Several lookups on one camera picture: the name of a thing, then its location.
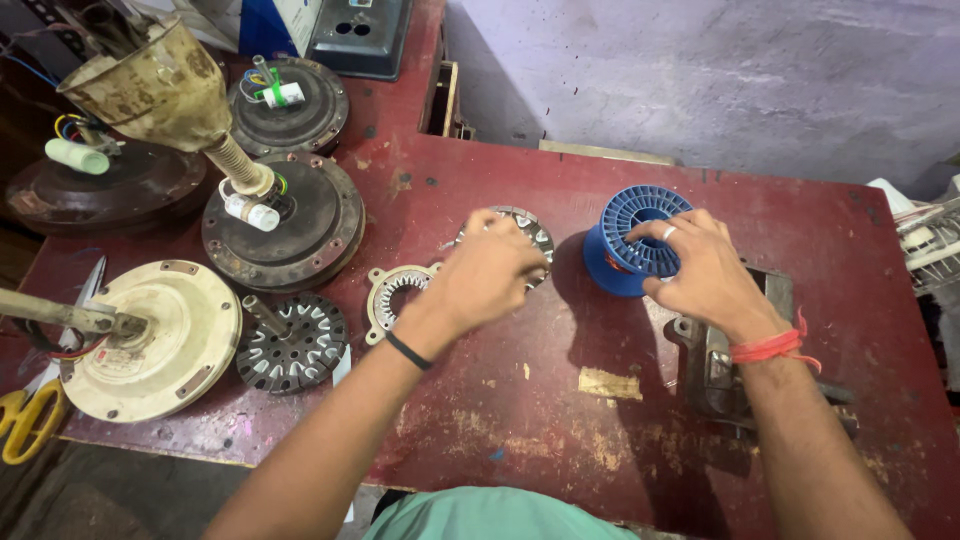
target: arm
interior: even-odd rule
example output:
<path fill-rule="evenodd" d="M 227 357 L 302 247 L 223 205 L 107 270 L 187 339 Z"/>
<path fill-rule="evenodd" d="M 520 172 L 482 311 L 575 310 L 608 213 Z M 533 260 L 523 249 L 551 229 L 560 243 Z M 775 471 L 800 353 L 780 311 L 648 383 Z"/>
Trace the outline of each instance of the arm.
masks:
<path fill-rule="evenodd" d="M 681 259 L 670 282 L 643 288 L 663 307 L 702 320 L 732 344 L 790 330 L 740 263 L 727 226 L 706 210 L 636 226 L 627 236 L 662 238 Z M 763 473 L 784 538 L 910 538 L 800 360 L 740 366 L 756 418 Z"/>
<path fill-rule="evenodd" d="M 527 276 L 547 267 L 512 219 L 477 210 L 466 233 L 394 326 L 394 335 L 429 361 L 466 331 L 523 306 Z M 335 537 L 422 375 L 386 340 L 377 344 L 253 470 L 205 538 Z"/>

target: black wristband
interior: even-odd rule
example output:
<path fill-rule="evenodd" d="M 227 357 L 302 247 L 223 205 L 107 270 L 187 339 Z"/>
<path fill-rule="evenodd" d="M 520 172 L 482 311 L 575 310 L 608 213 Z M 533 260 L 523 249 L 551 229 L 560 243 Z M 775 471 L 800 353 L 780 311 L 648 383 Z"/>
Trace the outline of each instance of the black wristband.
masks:
<path fill-rule="evenodd" d="M 410 358 L 410 361 L 413 362 L 414 365 L 419 367 L 421 370 L 426 371 L 433 367 L 432 363 L 424 360 L 423 356 L 420 356 L 417 353 L 414 353 L 413 350 L 410 349 L 410 347 L 407 347 L 406 345 L 403 344 L 402 341 L 397 339 L 393 332 L 391 331 L 387 332 L 387 341 L 389 341 L 390 344 L 394 346 L 394 348 L 400 351 L 402 355 Z"/>

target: green wire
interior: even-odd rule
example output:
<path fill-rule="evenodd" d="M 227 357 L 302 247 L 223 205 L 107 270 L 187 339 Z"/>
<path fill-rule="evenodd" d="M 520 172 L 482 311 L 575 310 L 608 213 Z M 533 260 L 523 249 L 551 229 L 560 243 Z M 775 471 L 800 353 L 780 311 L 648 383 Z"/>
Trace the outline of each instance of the green wire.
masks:
<path fill-rule="evenodd" d="M 280 185 L 283 186 L 283 188 L 280 190 L 280 195 L 286 195 L 286 194 L 287 194 L 287 179 L 283 178 L 283 175 L 281 175 L 280 173 L 278 173 L 278 172 L 276 172 L 276 171 L 274 171 L 274 174 L 276 175 L 277 178 L 280 179 Z"/>

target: wooden table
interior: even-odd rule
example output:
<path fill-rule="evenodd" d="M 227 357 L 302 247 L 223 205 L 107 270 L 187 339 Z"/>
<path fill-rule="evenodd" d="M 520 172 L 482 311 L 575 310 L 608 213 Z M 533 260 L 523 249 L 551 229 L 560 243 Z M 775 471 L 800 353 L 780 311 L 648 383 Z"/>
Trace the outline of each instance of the wooden table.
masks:
<path fill-rule="evenodd" d="M 584 233 L 611 195 L 657 184 L 726 221 L 750 263 L 793 279 L 810 324 L 804 352 L 855 392 L 856 446 L 881 486 L 918 536 L 960 534 L 957 435 L 882 193 L 422 135 L 443 13 L 443 0 L 415 3 L 398 82 L 345 80 L 350 118 L 334 157 L 363 195 L 369 223 L 357 255 L 316 290 L 346 313 L 356 361 L 367 350 L 367 272 L 443 259 L 472 209 L 530 210 L 558 248 L 551 278 L 523 310 L 461 339 L 426 375 L 366 481 L 423 491 L 509 485 L 610 520 L 772 536 L 758 450 L 694 416 L 678 395 L 678 348 L 662 332 L 675 314 L 603 293 L 584 268 Z M 164 258 L 212 266 L 198 217 L 136 237 L 49 238 L 21 290 L 72 303 L 103 254 L 107 282 Z M 0 357 L 2 392 L 43 367 L 9 323 Z M 579 391 L 583 368 L 638 374 L 642 401 Z M 272 397 L 231 368 L 171 417 L 118 425 L 74 412 L 61 435 L 254 466 L 329 390 L 327 381 Z"/>

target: blue wire spool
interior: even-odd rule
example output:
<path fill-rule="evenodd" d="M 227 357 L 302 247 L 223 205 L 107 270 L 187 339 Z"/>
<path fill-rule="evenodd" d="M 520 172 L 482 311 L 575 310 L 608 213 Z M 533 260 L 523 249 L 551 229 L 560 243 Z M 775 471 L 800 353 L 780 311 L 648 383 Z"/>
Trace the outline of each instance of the blue wire spool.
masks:
<path fill-rule="evenodd" d="M 643 280 L 667 278 L 680 271 L 680 258 L 654 238 L 628 243 L 634 226 L 667 219 L 693 207 L 680 195 L 657 185 L 634 185 L 620 191 L 604 207 L 600 223 L 584 239 L 584 263 L 593 280 L 617 296 L 643 296 Z"/>

